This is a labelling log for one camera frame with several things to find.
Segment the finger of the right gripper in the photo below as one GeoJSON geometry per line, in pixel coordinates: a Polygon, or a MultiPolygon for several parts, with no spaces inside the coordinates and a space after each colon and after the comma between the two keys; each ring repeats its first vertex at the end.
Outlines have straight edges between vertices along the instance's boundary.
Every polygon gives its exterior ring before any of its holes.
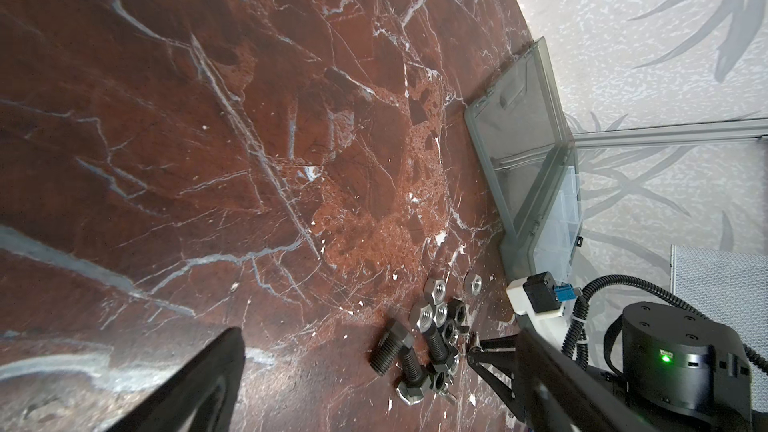
{"type": "Polygon", "coordinates": [[[514,353],[468,353],[467,364],[485,382],[496,396],[503,402],[509,412],[517,419],[525,419],[522,388],[516,383],[513,362],[514,353]],[[510,380],[507,385],[497,377],[487,365],[497,369],[510,380]]]}
{"type": "Polygon", "coordinates": [[[517,335],[480,339],[473,336],[466,348],[467,357],[491,354],[492,356],[514,357],[517,352],[517,335]]]}

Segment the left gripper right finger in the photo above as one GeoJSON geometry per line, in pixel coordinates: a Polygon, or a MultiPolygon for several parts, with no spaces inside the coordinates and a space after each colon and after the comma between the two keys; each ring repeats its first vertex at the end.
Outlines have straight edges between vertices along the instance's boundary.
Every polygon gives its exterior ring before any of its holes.
{"type": "Polygon", "coordinates": [[[526,425],[534,431],[651,431],[611,392],[542,339],[517,335],[515,383],[521,387],[526,425]]]}

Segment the grey plastic organizer box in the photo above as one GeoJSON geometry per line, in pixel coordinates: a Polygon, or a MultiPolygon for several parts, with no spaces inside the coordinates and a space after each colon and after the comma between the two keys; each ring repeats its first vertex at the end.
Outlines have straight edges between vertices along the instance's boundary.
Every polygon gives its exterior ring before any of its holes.
{"type": "Polygon", "coordinates": [[[549,272],[566,282],[581,234],[577,152],[545,38],[539,38],[464,120],[499,212],[507,281],[549,272]]]}

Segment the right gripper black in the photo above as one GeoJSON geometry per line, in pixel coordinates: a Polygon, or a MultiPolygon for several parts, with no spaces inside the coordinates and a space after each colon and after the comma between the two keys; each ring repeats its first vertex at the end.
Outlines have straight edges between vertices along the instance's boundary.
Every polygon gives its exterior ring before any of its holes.
{"type": "Polygon", "coordinates": [[[669,305],[626,306],[603,339],[622,362],[590,376],[650,426],[751,426],[751,366],[730,327],[669,305]]]}

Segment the silver hex nut threaded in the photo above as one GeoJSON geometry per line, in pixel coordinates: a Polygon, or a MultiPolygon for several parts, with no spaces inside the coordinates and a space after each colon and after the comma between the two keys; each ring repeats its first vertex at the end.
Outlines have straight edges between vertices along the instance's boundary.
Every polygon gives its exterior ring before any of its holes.
{"type": "Polygon", "coordinates": [[[428,303],[435,305],[444,301],[447,285],[443,279],[429,278],[424,286],[424,297],[428,303]]]}

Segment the aluminium frame rail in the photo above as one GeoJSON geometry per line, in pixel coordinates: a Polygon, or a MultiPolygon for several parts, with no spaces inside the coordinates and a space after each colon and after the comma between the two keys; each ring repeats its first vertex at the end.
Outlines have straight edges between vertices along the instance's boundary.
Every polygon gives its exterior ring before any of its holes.
{"type": "Polygon", "coordinates": [[[578,133],[574,135],[574,139],[577,147],[602,149],[738,142],[760,140],[766,136],[767,119],[756,118],[578,133]]]}

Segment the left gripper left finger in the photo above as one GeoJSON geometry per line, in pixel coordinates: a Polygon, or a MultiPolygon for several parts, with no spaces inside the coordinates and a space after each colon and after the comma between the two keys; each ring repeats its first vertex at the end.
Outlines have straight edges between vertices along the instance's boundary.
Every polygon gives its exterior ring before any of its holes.
{"type": "Polygon", "coordinates": [[[227,431],[245,366],[242,330],[224,330],[112,431],[227,431]]]}

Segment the black hex bolt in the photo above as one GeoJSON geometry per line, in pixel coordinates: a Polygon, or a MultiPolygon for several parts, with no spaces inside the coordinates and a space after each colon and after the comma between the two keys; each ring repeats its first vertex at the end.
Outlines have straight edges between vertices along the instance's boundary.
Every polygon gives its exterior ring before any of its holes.
{"type": "Polygon", "coordinates": [[[412,348],[414,337],[400,321],[388,322],[384,334],[371,352],[369,364],[378,376],[384,376],[394,364],[403,349],[412,348]]]}
{"type": "Polygon", "coordinates": [[[455,348],[445,343],[442,334],[434,324],[422,335],[428,345],[431,368],[438,373],[455,375],[458,367],[455,348]]]}
{"type": "Polygon", "coordinates": [[[422,402],[430,391],[431,380],[413,348],[403,348],[399,354],[403,375],[396,392],[409,406],[422,402]]]}

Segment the black hex nut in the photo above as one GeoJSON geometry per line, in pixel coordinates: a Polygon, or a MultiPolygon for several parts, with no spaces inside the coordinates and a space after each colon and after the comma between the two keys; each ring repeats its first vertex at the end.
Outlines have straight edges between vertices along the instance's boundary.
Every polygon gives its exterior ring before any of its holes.
{"type": "Polygon", "coordinates": [[[448,318],[458,327],[467,325],[468,310],[466,304],[457,298],[452,298],[447,302],[448,318]]]}

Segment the silver hex nut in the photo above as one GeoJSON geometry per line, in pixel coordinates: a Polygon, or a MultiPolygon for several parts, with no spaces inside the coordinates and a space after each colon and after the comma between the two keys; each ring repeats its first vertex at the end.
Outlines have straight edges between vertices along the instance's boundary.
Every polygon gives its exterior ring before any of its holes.
{"type": "Polygon", "coordinates": [[[469,273],[464,280],[464,290],[465,292],[472,296],[476,297],[482,292],[483,287],[483,278],[477,274],[477,273],[469,273]]]}

